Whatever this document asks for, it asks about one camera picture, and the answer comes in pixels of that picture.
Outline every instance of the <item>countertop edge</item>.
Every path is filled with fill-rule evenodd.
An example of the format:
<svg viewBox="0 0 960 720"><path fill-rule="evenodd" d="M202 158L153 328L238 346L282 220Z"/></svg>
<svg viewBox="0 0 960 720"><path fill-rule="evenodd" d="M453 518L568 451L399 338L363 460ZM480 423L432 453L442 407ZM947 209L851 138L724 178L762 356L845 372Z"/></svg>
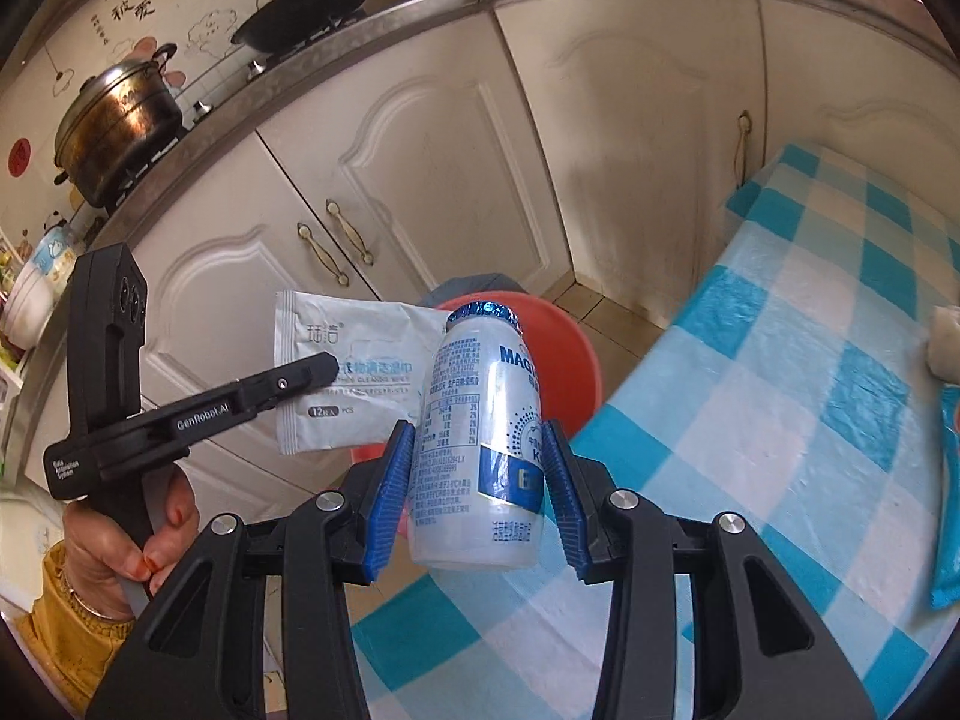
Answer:
<svg viewBox="0 0 960 720"><path fill-rule="evenodd" d="M135 244L204 170L259 124L292 100L350 66L436 26L522 0L409 0L348 26L251 81L199 122L123 202L94 242ZM942 64L960 76L960 65L925 6L917 0L789 0L858 20ZM40 411L65 354L69 290L28 363L20 396L13 403L5 457L22 466Z"/></svg>

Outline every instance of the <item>pot lid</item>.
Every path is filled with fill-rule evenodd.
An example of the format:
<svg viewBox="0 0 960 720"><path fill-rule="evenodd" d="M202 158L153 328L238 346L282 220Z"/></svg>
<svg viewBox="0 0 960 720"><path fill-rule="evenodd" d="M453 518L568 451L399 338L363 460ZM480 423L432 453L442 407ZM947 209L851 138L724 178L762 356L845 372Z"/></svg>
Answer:
<svg viewBox="0 0 960 720"><path fill-rule="evenodd" d="M107 95L122 80L128 79L147 65L156 64L157 62L153 59L124 59L122 62L108 67L99 76L88 79L83 83L83 86L80 86L80 93L73 103L70 103L70 107L67 108L59 127L56 128L54 164L57 167L61 167L59 153L61 153L64 142L73 128L80 122L80 119L83 119L83 116L93 107L94 103Z"/></svg>

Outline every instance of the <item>blue package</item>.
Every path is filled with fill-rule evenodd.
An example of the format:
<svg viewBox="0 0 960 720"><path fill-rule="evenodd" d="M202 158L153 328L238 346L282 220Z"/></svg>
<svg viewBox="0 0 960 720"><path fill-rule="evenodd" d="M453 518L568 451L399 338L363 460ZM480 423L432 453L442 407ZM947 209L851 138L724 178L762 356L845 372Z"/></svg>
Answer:
<svg viewBox="0 0 960 720"><path fill-rule="evenodd" d="M940 411L944 420L944 504L930 589L933 608L947 608L960 600L960 386L944 385Z"/></svg>

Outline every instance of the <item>stainless steel pot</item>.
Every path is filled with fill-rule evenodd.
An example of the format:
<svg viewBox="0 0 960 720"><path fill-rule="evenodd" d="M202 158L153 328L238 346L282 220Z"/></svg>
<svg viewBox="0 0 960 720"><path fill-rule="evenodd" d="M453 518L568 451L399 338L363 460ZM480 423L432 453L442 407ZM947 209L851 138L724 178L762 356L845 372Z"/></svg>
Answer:
<svg viewBox="0 0 960 720"><path fill-rule="evenodd" d="M54 139L54 164L97 208L176 137L184 121L162 70L176 53L160 46L150 59L125 59L80 87Z"/></svg>

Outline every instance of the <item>wok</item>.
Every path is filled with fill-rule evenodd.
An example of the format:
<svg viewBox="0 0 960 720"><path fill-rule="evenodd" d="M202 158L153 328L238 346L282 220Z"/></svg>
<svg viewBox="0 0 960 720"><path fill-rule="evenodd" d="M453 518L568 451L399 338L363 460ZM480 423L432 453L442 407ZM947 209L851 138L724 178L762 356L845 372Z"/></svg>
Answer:
<svg viewBox="0 0 960 720"><path fill-rule="evenodd" d="M366 0L272 0L230 36L258 52L279 53L348 16Z"/></svg>

